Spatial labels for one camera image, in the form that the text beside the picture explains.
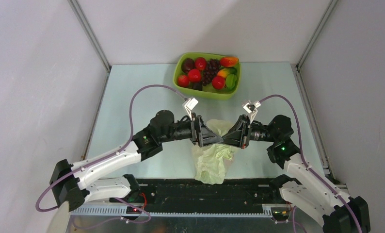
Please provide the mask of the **pale green plastic bag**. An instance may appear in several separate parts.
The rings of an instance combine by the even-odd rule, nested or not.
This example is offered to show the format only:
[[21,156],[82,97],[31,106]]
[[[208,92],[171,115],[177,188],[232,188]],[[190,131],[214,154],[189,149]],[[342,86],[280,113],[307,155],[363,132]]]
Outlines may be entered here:
[[237,151],[237,147],[224,144],[192,146],[191,153],[195,165],[194,179],[204,184],[222,184]]

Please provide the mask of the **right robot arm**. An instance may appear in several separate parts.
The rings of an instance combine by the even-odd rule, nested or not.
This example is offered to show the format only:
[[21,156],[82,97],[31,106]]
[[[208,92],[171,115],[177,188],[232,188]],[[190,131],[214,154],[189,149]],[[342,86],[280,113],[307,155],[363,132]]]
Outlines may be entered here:
[[351,197],[320,175],[291,140],[293,133],[287,116],[277,115],[263,125],[242,115],[223,136],[223,143],[245,149],[250,141],[271,142],[268,157],[285,172],[271,181],[269,197],[273,202],[290,202],[314,219],[325,233],[370,232],[367,202],[360,196]]

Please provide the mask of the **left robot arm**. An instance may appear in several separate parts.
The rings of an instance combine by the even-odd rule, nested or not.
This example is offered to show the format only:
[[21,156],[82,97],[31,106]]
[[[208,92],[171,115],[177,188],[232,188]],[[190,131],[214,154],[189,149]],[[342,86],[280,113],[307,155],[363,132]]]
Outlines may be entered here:
[[161,110],[121,148],[75,163],[60,160],[49,182],[57,206],[67,201],[69,210],[73,211],[86,202],[106,198],[107,191],[95,186],[100,178],[151,158],[163,150],[163,143],[185,139],[200,147],[223,142],[220,135],[204,124],[201,116],[192,113],[184,120],[175,121],[171,111]]

